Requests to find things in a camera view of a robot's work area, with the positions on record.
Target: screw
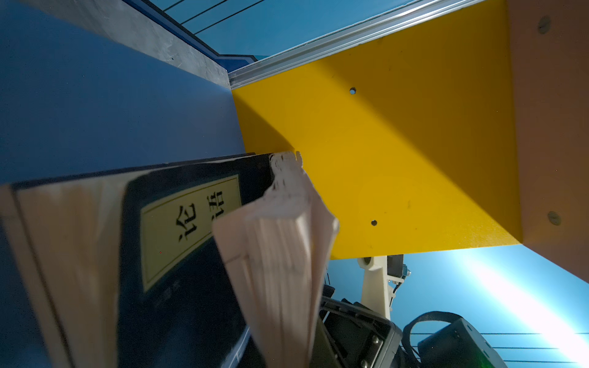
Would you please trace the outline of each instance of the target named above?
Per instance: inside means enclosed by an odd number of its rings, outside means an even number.
[[[550,17],[548,15],[544,15],[540,18],[540,22],[538,22],[538,32],[541,35],[546,34],[550,30]]]
[[[558,226],[562,223],[562,219],[560,218],[560,215],[554,211],[550,211],[548,213],[548,221],[550,221],[550,223],[552,225],[556,225],[556,226]]]

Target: black device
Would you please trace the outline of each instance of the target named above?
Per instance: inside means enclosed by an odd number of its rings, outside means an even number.
[[[411,330],[423,321],[443,321],[449,325],[418,343],[421,362],[411,347]],[[507,368],[485,338],[461,316],[440,311],[424,313],[403,329],[405,365],[400,368]]]
[[[325,333],[342,368],[389,368],[401,343],[401,329],[360,303],[322,297]]]

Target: yellow panel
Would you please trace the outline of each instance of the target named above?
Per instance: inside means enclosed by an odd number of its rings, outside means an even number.
[[[247,151],[301,151],[341,223],[332,258],[521,242],[503,0],[239,88],[234,97]]]

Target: beige panel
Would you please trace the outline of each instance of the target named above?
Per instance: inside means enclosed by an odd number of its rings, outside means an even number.
[[[589,2],[508,7],[524,244],[589,281]]]
[[[117,366],[121,202],[145,171],[19,190],[32,250],[67,337],[74,365]]]
[[[64,346],[58,325],[58,317],[51,307],[50,295],[43,285],[43,279],[35,262],[25,227],[19,216],[17,204],[9,185],[0,187],[0,220],[6,231],[8,243],[12,249],[22,282],[27,289],[27,295],[39,328],[43,334],[45,347],[54,367],[71,367],[68,353]]]

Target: bright light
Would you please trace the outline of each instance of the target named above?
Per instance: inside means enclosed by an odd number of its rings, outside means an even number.
[[[533,332],[541,333],[549,344],[559,348],[569,359],[589,368],[589,345],[558,315],[485,264],[470,257],[464,257],[462,264],[480,285]]]

